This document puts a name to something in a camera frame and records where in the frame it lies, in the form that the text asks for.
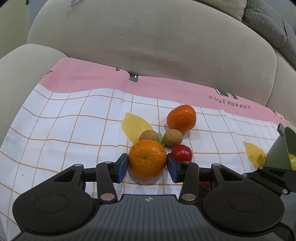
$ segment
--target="black circular disc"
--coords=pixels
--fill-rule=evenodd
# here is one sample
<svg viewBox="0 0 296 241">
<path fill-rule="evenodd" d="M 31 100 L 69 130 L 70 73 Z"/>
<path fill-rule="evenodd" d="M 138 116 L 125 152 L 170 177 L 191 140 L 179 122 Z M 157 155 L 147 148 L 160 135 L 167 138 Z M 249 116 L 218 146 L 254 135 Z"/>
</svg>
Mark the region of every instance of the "black circular disc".
<svg viewBox="0 0 296 241">
<path fill-rule="evenodd" d="M 12 212 L 27 232 L 60 234 L 82 226 L 92 216 L 94 203 L 83 190 L 52 182 L 19 196 Z"/>
<path fill-rule="evenodd" d="M 280 222 L 284 204 L 279 196 L 255 182 L 231 181 L 205 196 L 203 210 L 223 230 L 258 234 Z"/>
</svg>

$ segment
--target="crosshair logo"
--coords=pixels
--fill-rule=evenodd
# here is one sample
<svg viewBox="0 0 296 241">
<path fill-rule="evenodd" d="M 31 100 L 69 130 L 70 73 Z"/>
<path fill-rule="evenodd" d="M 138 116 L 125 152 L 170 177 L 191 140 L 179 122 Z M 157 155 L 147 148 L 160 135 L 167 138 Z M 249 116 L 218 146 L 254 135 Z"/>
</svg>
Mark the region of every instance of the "crosshair logo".
<svg viewBox="0 0 296 241">
<path fill-rule="evenodd" d="M 151 198 L 151 197 L 147 197 L 147 198 L 145 198 L 145 200 L 146 200 L 147 202 L 151 202 L 151 201 L 153 201 L 153 198 Z"/>
</svg>

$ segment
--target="grid pattern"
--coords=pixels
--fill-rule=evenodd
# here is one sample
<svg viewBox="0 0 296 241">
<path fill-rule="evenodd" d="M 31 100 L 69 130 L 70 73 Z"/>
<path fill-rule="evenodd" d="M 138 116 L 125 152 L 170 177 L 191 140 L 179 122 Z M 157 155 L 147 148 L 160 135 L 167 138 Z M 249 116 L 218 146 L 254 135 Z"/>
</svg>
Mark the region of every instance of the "grid pattern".
<svg viewBox="0 0 296 241">
<path fill-rule="evenodd" d="M 53 93 L 38 84 L 23 104 L 0 148 L 0 239 L 11 240 L 19 232 L 12 215 L 15 199 L 30 188 L 69 166 L 85 168 L 116 161 L 132 143 L 121 128 L 126 112 L 144 118 L 162 134 L 168 129 L 168 113 L 181 103 L 136 96 L 116 89 Z M 190 147 L 200 167 L 221 163 L 238 173 L 252 172 L 243 141 L 268 152 L 278 137 L 276 125 L 226 113 L 193 107 L 195 127 L 185 133 L 182 144 Z M 120 184 L 122 194 L 176 194 L 181 183 L 172 182 L 165 168 L 154 179 L 143 180 L 129 169 Z M 97 197 L 96 183 L 86 192 Z"/>
</svg>

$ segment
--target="tangerine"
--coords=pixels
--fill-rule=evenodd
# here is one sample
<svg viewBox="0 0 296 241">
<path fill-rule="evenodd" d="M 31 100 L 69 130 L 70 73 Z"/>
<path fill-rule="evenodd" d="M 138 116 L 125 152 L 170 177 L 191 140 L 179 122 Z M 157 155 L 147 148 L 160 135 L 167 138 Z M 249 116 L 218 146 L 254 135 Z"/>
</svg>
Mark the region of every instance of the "tangerine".
<svg viewBox="0 0 296 241">
<path fill-rule="evenodd" d="M 141 140 L 132 145 L 128 153 L 132 172 L 141 178 L 157 177 L 166 165 L 166 151 L 154 140 Z"/>
<path fill-rule="evenodd" d="M 196 124 L 195 110 L 190 105 L 180 105 L 168 114 L 167 123 L 170 129 L 185 133 Z"/>
</svg>

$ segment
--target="cherry tomato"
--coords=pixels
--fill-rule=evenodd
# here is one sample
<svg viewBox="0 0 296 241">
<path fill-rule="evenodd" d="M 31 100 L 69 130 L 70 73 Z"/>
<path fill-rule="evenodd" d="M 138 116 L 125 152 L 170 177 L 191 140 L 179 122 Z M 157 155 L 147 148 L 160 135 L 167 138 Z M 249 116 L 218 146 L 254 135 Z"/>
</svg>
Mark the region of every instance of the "cherry tomato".
<svg viewBox="0 0 296 241">
<path fill-rule="evenodd" d="M 179 162 L 192 161 L 192 151 L 188 146 L 177 145 L 172 149 L 171 154 Z"/>
</svg>

